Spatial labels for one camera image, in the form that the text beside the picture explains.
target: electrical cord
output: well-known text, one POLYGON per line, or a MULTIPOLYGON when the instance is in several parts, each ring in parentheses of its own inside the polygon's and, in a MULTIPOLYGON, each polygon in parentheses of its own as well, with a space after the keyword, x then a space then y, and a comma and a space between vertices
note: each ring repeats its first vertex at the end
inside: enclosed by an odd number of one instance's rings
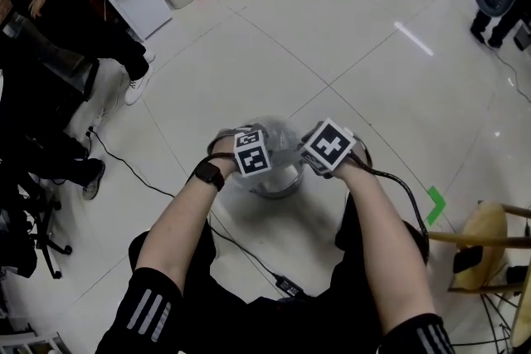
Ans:
POLYGON ((385 178, 388 178, 389 180, 393 180, 394 182, 398 183, 400 186, 402 186, 402 188, 404 189, 404 191, 406 191, 407 195, 409 196, 409 200, 411 201, 412 205, 413 205, 413 210, 415 211, 415 217, 417 218, 417 221, 418 221, 418 225, 419 227, 421 228, 421 233, 422 233, 422 237, 424 239, 424 243, 426 244, 426 252, 422 253, 423 256, 424 256, 424 262, 427 263, 428 261, 428 257, 430 255, 430 238, 428 237, 428 231, 426 229, 426 226, 424 225, 424 221, 422 220, 422 217, 421 217, 421 213, 419 212, 418 210, 418 205, 417 205, 417 200, 415 199, 415 197, 413 196, 413 192, 412 190, 409 188, 409 186, 401 179, 401 178, 398 178, 397 176, 394 176, 393 174, 389 173, 389 172, 381 172, 381 171, 378 171, 378 170, 375 170, 374 168, 372 167, 369 167, 367 164, 365 164, 365 162, 363 162, 361 160, 361 158, 356 155, 354 152, 350 152, 350 154, 348 155, 350 158, 353 159, 353 161, 360 167, 362 168, 363 170, 365 170, 366 172, 369 172, 371 174, 373 174, 374 176, 380 176, 380 177, 385 177, 385 178))
POLYGON ((229 242, 233 243, 234 245, 236 245, 238 248, 240 248, 240 250, 242 250, 243 252, 247 253, 248 255, 250 255, 252 258, 254 258, 256 261, 258 261, 258 263, 265 269, 265 271, 267 271, 271 276, 275 277, 275 276, 278 276, 278 274, 276 273, 273 273, 270 269, 268 269, 264 263, 262 262, 261 259, 259 259, 256 255, 254 255, 252 252, 250 252, 247 248, 245 248, 244 246, 240 245, 238 242, 236 242, 235 240, 227 237, 227 236, 224 236, 222 235, 220 232, 218 232, 216 229, 214 229, 212 226, 210 226, 210 228, 212 229, 212 231, 218 235, 220 238, 224 239, 224 240, 228 240, 229 242))
MULTIPOLYGON (((90 140, 90 134, 91 133, 93 133, 97 137, 98 141, 101 143, 101 146, 107 152, 108 155, 110 155, 112 158, 114 158, 114 159, 116 159, 118 161, 123 162, 127 166, 127 168, 134 174, 134 176, 137 177, 146 187, 148 187, 149 189, 153 189, 154 191, 156 191, 158 193, 161 193, 163 195, 169 196, 172 199, 175 197, 171 193, 168 193, 168 192, 165 192, 165 191, 161 191, 157 187, 153 187, 153 186, 149 185, 148 183, 146 183, 142 179, 142 177, 140 177, 134 171, 134 169, 123 158, 117 157, 113 153, 110 153, 109 150, 107 149, 107 147, 105 146, 105 144, 103 143, 103 141, 101 140, 100 136, 98 135, 98 133, 96 131, 94 131, 92 126, 90 126, 89 130, 86 132, 86 136, 87 136, 87 138, 89 138, 89 140, 90 140)), ((92 150, 92 142, 91 141, 90 141, 90 150, 92 150)), ((233 153, 213 153, 213 154, 209 155, 208 157, 204 158, 200 163, 206 162, 206 161, 210 161, 211 159, 214 159, 214 158, 231 158, 231 159, 234 159, 234 154, 233 153)), ((194 174, 192 173, 190 175, 190 177, 188 178, 187 182, 189 182, 190 179, 193 176, 194 176, 194 174)), ((286 278, 285 276, 283 276, 281 274, 274 273, 269 268, 267 268, 264 265, 264 262, 261 259, 259 259, 255 254, 250 252, 247 248, 245 248, 244 246, 242 246, 241 244, 239 244, 238 242, 236 242, 232 238, 229 238, 227 236, 222 235, 219 231, 214 229, 212 226, 210 228, 212 229, 212 231, 214 233, 216 233, 216 235, 218 235, 219 237, 223 238, 224 240, 227 240, 227 241, 231 242, 232 244, 234 244, 235 246, 240 248, 242 251, 244 251, 245 253, 247 253, 251 257, 253 257, 256 261, 258 261, 258 263, 264 268, 264 270, 266 270, 269 274, 271 274, 271 276, 273 276, 275 278, 276 286, 278 288, 282 289, 284 292, 286 292, 289 296, 291 296, 293 298, 304 299, 304 300, 311 298, 310 296, 306 295, 304 290, 300 286, 298 286, 295 282, 289 280, 288 278, 286 278)))
POLYGON ((98 135, 97 132, 94 131, 94 129, 92 128, 92 126, 90 126, 90 127, 89 127, 89 131, 86 132, 86 136, 87 136, 89 139, 90 139, 90 134, 91 134, 91 133, 93 133, 93 134, 96 136, 96 138, 100 141, 101 146, 103 146, 103 149, 107 152, 108 155, 110 155, 112 158, 114 158, 114 159, 116 159, 116 160, 118 160, 118 161, 123 162, 123 163, 127 166, 127 168, 128 168, 133 174, 134 174, 134 176, 135 176, 136 178, 138 178, 138 179, 139 179, 139 180, 140 180, 140 181, 141 181, 146 187, 149 187, 149 189, 153 189, 154 191, 156 191, 156 192, 158 192, 158 193, 162 193, 163 195, 170 196, 170 197, 173 198, 173 195, 172 195, 171 193, 167 193, 167 192, 165 192, 165 191, 161 191, 161 190, 158 189, 157 187, 151 186, 151 185, 149 185, 148 183, 146 183, 146 182, 144 181, 144 179, 143 179, 141 176, 139 176, 139 175, 136 173, 136 171, 135 171, 135 170, 134 170, 134 169, 133 169, 133 168, 132 168, 132 167, 131 167, 131 166, 130 166, 125 160, 124 160, 124 159, 122 159, 122 158, 120 158, 120 157, 117 157, 117 156, 114 155, 113 153, 110 153, 110 152, 107 150, 107 148, 105 147, 104 143, 101 141, 100 136, 98 135))
POLYGON ((494 54, 496 55, 496 57, 499 59, 500 62, 502 62, 503 64, 506 64, 511 70, 513 70, 514 72, 514 88, 516 89, 516 91, 522 95, 530 104, 531 104, 531 99, 522 91, 520 90, 520 84, 518 82, 518 71, 508 62, 504 61, 503 59, 501 59, 501 57, 499 56, 499 53, 497 52, 497 50, 493 49, 492 47, 486 45, 489 49, 491 49, 494 54))
POLYGON ((494 329, 494 325, 492 324, 492 318, 490 317, 489 308, 487 307, 487 303, 483 299, 483 294, 481 294, 480 297, 481 297, 481 302, 483 303, 483 307, 485 307, 487 318, 489 319, 490 329, 492 330, 492 336, 494 337, 494 344, 496 344, 496 353, 499 354, 498 340, 496 339, 496 331, 494 329))

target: green tape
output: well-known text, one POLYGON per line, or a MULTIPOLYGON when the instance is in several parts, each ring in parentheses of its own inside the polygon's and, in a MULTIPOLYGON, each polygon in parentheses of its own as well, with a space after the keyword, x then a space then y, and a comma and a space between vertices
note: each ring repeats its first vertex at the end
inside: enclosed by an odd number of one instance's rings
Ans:
POLYGON ((433 210, 428 214, 428 225, 433 225, 441 215, 442 211, 445 209, 446 201, 442 195, 435 189, 435 186, 432 186, 428 189, 428 195, 435 202, 433 210))

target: wooden stool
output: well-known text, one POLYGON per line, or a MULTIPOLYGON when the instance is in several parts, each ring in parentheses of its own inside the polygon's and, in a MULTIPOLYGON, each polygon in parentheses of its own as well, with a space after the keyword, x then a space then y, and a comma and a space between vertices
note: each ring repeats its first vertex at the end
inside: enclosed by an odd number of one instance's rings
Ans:
POLYGON ((507 217, 512 214, 531 219, 531 211, 517 206, 482 201, 474 211, 460 234, 429 232, 430 239, 454 243, 458 253, 472 247, 481 247, 481 258, 477 264, 455 273, 457 286, 448 289, 453 293, 509 293, 521 292, 519 305, 511 331, 513 347, 520 347, 531 338, 531 265, 525 281, 519 284, 489 286, 489 281, 499 270, 506 248, 529 250, 531 238, 508 237, 507 217))

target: black watch strap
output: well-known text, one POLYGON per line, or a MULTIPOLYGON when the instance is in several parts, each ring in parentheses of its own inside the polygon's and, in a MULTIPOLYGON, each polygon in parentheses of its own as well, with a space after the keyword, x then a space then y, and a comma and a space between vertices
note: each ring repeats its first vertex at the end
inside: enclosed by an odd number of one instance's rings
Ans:
POLYGON ((225 186, 225 179, 220 169, 207 161, 200 162, 193 173, 199 180, 214 185, 218 192, 225 186))

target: black cable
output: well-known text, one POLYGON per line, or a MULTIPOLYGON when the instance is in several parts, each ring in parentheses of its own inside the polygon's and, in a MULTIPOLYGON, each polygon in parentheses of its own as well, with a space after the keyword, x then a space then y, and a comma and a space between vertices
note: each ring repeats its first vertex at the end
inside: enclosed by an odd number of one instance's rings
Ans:
MULTIPOLYGON (((502 339, 497 339, 496 341, 506 341, 508 340, 508 337, 504 337, 502 339)), ((474 345, 487 345, 487 344, 493 344, 494 340, 492 341, 482 341, 482 342, 468 342, 466 344, 451 344, 453 347, 472 347, 474 345)))
MULTIPOLYGON (((102 142, 100 136, 98 135, 97 132, 94 131, 94 129, 92 127, 89 127, 89 131, 87 132, 87 137, 89 138, 90 140, 90 133, 93 133, 97 138, 98 140, 100 141, 101 143, 101 146, 103 147, 103 149, 107 152, 108 155, 110 155, 112 158, 114 159, 117 159, 118 161, 121 161, 123 162, 129 170, 131 170, 131 172, 146 186, 146 187, 149 187, 150 189, 153 189, 154 191, 157 191, 159 193, 162 193, 163 195, 166 195, 166 196, 169 196, 171 197, 172 199, 175 197, 174 195, 172 195, 171 193, 167 193, 165 191, 161 191, 160 189, 158 189, 157 187, 153 187, 151 185, 149 185, 148 183, 146 183, 142 177, 140 177, 135 171, 134 169, 122 158, 120 157, 117 157, 116 155, 114 155, 113 153, 110 153, 107 148, 105 147, 104 143, 102 142)), ((206 161, 210 161, 211 159, 214 159, 214 158, 234 158, 234 154, 232 153, 213 153, 212 155, 209 155, 208 157, 204 158, 201 162, 206 162, 206 161)), ((190 175, 190 177, 188 178, 188 181, 190 181, 190 179, 193 177, 193 173, 190 175)), ((240 245, 238 242, 236 242, 235 240, 233 240, 232 238, 229 238, 227 236, 224 236, 222 235, 220 232, 218 232, 216 229, 214 229, 213 227, 210 227, 212 229, 212 231, 214 233, 216 233, 216 235, 218 235, 219 237, 223 238, 224 240, 228 240, 229 242, 231 242, 232 244, 234 244, 235 246, 237 246, 238 248, 240 248, 240 250, 244 251, 245 253, 247 253, 248 255, 250 255, 252 258, 254 258, 256 261, 258 261, 258 263, 269 273, 271 274, 271 276, 273 276, 275 279, 277 279, 277 281, 279 279, 285 279, 284 276, 281 276, 280 274, 277 274, 277 273, 274 273, 272 272, 269 268, 267 268, 264 263, 256 256, 254 255, 252 252, 250 252, 247 248, 245 248, 244 246, 240 245)))
POLYGON ((235 240, 233 240, 232 238, 229 238, 227 236, 224 236, 222 235, 220 232, 218 232, 216 229, 214 229, 212 226, 210 226, 210 228, 212 229, 212 231, 218 235, 220 238, 224 239, 224 240, 228 240, 229 242, 232 242, 234 245, 236 245, 238 248, 240 248, 240 250, 242 250, 243 252, 249 254, 252 258, 254 258, 256 261, 258 261, 258 263, 260 263, 260 265, 269 273, 271 274, 271 276, 273 277, 277 277, 278 274, 277 273, 273 273, 270 269, 268 269, 264 263, 261 261, 261 259, 259 259, 256 255, 254 255, 252 252, 250 252, 247 248, 244 248, 242 245, 240 245, 238 242, 236 242, 235 240))
POLYGON ((497 50, 493 49, 492 47, 486 45, 489 49, 491 49, 494 54, 496 55, 496 57, 499 59, 500 62, 506 64, 511 70, 513 70, 514 72, 514 84, 515 84, 515 89, 518 93, 520 93, 530 104, 531 104, 531 99, 522 91, 520 90, 520 84, 518 82, 518 71, 508 62, 504 61, 503 59, 501 59, 501 57, 499 57, 499 54, 497 52, 497 50))
POLYGON ((508 305, 512 305, 514 308, 518 308, 518 305, 516 305, 515 303, 511 303, 507 298, 504 298, 501 295, 498 295, 497 293, 495 293, 494 296, 498 297, 502 301, 505 301, 508 305))
POLYGON ((505 317, 502 315, 502 313, 498 310, 498 308, 494 305, 494 303, 492 302, 492 300, 487 296, 487 295, 484 295, 485 298, 487 298, 487 301, 489 301, 489 304, 492 305, 492 308, 498 313, 499 315, 499 318, 501 318, 501 321, 504 323, 504 325, 510 329, 511 326, 509 326, 509 324, 507 323, 507 320, 505 320, 505 317))
POLYGON ((131 170, 131 172, 132 172, 132 173, 133 173, 133 174, 134 174, 134 175, 135 175, 135 176, 136 176, 136 177, 137 177, 137 178, 138 178, 138 179, 139 179, 139 180, 140 180, 140 181, 141 181, 146 187, 149 187, 149 189, 153 189, 154 191, 157 191, 157 192, 159 192, 159 193, 162 193, 163 195, 170 196, 171 198, 174 198, 174 196, 173 196, 171 193, 167 193, 167 192, 165 192, 165 191, 161 191, 161 190, 158 189, 157 187, 153 187, 153 186, 149 185, 148 183, 146 183, 146 182, 143 180, 143 178, 142 178, 141 176, 139 176, 139 175, 135 172, 135 170, 134 170, 134 169, 133 169, 133 168, 132 168, 132 167, 131 167, 131 166, 130 166, 125 160, 124 160, 124 159, 122 159, 122 158, 120 158, 120 157, 117 157, 116 155, 110 153, 110 152, 107 150, 107 148, 105 147, 104 143, 101 141, 100 136, 98 136, 98 133, 95 132, 94 129, 93 129, 92 127, 89 127, 89 131, 88 131, 87 133, 88 133, 87 136, 88 136, 89 138, 90 138, 90 133, 93 133, 93 134, 98 138, 98 140, 99 140, 100 143, 101 143, 101 146, 103 146, 103 149, 107 152, 107 154, 110 155, 112 158, 117 159, 118 161, 123 162, 123 163, 127 166, 127 168, 128 168, 129 170, 131 170))
POLYGON ((480 297, 481 302, 483 303, 483 307, 485 307, 487 318, 489 318, 490 329, 492 330, 492 336, 494 337, 494 343, 496 344, 496 353, 499 354, 498 340, 496 339, 496 331, 494 329, 494 325, 492 324, 492 318, 490 318, 489 308, 487 307, 487 303, 483 299, 483 294, 481 294, 480 297))
POLYGON ((424 225, 424 221, 422 220, 421 213, 418 210, 417 200, 413 196, 412 190, 409 188, 409 186, 402 179, 398 178, 397 176, 394 176, 393 174, 391 174, 389 172, 380 172, 378 170, 375 170, 374 168, 369 167, 354 152, 351 151, 348 156, 350 158, 352 158, 354 160, 354 162, 356 164, 358 164, 358 166, 360 168, 362 168, 363 170, 365 170, 366 172, 369 172, 369 173, 373 174, 374 176, 385 177, 385 178, 388 178, 389 180, 393 180, 394 182, 396 182, 400 186, 402 186, 404 191, 406 191, 407 195, 409 196, 409 200, 411 201, 411 203, 413 205, 413 210, 415 211, 415 216, 417 218, 418 225, 421 228, 422 237, 424 238, 424 242, 425 242, 426 247, 427 247, 426 252, 423 253, 424 256, 425 256, 424 262, 427 263, 428 257, 430 255, 430 238, 428 237, 428 230, 426 229, 426 226, 424 225))

